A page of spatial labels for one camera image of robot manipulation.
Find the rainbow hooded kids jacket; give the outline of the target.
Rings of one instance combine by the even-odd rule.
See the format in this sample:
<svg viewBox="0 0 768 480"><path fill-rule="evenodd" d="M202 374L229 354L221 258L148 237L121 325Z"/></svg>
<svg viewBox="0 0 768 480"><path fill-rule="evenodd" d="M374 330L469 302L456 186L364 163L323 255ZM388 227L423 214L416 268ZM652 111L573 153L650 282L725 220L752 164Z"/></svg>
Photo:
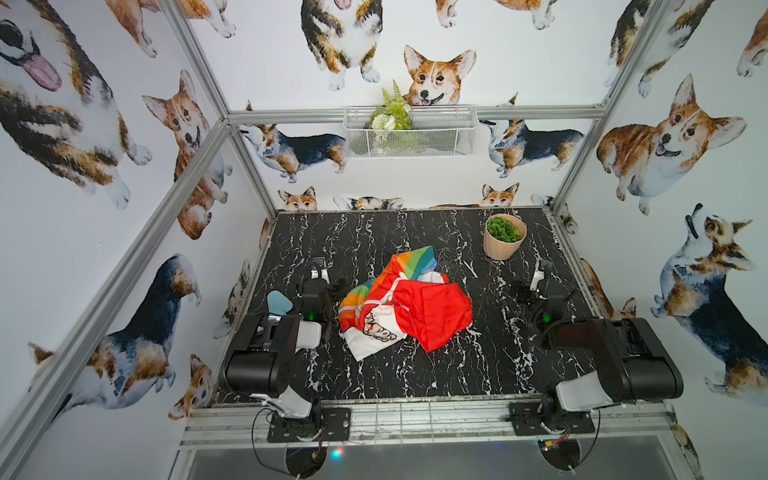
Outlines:
<svg viewBox="0 0 768 480"><path fill-rule="evenodd" d="M471 326L471 299L437 267L431 246L399 253L376 278L346 295L338 320L356 361L408 337L429 353Z"/></svg>

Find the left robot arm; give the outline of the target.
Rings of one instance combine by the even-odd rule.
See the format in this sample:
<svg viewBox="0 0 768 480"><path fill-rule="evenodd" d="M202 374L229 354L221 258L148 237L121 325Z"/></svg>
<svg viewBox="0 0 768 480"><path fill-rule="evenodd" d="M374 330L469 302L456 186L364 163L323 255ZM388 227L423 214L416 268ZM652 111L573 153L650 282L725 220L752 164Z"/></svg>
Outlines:
<svg viewBox="0 0 768 480"><path fill-rule="evenodd" d="M296 426L322 425L319 401L291 386L297 355L330 340L333 285L327 262L314 257L299 284L296 300L279 290L265 308L245 316L230 343L222 381L231 391L258 400Z"/></svg>

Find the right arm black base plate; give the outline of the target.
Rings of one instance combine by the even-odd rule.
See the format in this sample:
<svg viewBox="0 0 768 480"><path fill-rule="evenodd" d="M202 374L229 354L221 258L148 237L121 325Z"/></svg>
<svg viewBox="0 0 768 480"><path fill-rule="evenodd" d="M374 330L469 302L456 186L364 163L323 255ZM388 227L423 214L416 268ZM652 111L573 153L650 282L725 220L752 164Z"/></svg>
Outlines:
<svg viewBox="0 0 768 480"><path fill-rule="evenodd" d="M595 424L588 412L568 412L559 407L545 407L541 402L508 405L508 421L517 436L592 434Z"/></svg>

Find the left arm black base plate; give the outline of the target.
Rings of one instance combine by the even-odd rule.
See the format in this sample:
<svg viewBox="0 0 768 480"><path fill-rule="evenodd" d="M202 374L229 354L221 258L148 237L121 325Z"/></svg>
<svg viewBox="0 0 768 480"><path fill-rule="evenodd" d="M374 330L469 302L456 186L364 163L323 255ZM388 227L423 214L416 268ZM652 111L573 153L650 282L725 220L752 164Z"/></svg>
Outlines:
<svg viewBox="0 0 768 480"><path fill-rule="evenodd" d="M350 437L350 408L321 408L307 418L288 419L277 416L270 421L269 443L347 441Z"/></svg>

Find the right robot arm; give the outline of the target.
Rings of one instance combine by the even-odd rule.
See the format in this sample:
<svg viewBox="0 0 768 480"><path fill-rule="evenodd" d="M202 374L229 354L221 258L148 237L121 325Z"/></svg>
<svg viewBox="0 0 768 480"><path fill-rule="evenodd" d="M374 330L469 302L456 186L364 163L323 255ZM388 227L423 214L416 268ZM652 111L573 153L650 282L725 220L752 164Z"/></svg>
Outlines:
<svg viewBox="0 0 768 480"><path fill-rule="evenodd" d="M514 298L531 314L529 326L541 349L584 351L594 369L548 387L537 403L512 405L512 419L555 429L558 421L591 410L682 396L682 374L646 320L567 319L564 307L575 292L551 287L552 269L552 262L539 260L530 280L512 283Z"/></svg>

